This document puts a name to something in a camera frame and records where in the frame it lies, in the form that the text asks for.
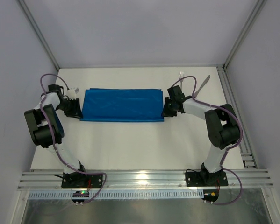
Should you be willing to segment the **blue cloth napkin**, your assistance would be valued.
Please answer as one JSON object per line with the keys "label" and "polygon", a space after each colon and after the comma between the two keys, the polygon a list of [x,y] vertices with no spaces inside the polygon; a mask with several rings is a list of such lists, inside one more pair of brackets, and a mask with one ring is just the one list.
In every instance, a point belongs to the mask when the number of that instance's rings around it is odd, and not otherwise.
{"label": "blue cloth napkin", "polygon": [[163,122],[161,89],[102,89],[85,91],[81,121]]}

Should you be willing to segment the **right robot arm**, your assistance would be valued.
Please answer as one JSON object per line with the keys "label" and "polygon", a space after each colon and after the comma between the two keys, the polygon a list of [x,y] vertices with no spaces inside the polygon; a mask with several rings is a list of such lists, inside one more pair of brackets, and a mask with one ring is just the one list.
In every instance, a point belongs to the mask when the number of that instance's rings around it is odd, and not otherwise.
{"label": "right robot arm", "polygon": [[187,169],[185,172],[188,187],[228,186],[226,173],[223,171],[223,161],[230,146],[240,140],[242,131],[231,105],[220,107],[199,103],[193,96],[185,96],[180,86],[168,90],[162,112],[163,117],[176,117],[177,113],[194,115],[206,122],[208,138],[211,147],[200,171]]}

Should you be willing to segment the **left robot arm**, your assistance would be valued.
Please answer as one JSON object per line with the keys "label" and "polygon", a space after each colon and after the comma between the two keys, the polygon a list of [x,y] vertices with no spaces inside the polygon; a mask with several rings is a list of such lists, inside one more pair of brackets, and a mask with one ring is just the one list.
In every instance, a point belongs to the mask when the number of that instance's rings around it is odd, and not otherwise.
{"label": "left robot arm", "polygon": [[62,110],[69,118],[83,118],[79,99],[75,93],[79,90],[64,88],[57,84],[48,86],[48,91],[41,95],[40,103],[24,113],[30,136],[35,145],[46,148],[64,166],[62,188],[85,188],[88,177],[81,162],[70,149],[62,143],[65,133],[56,111]]}

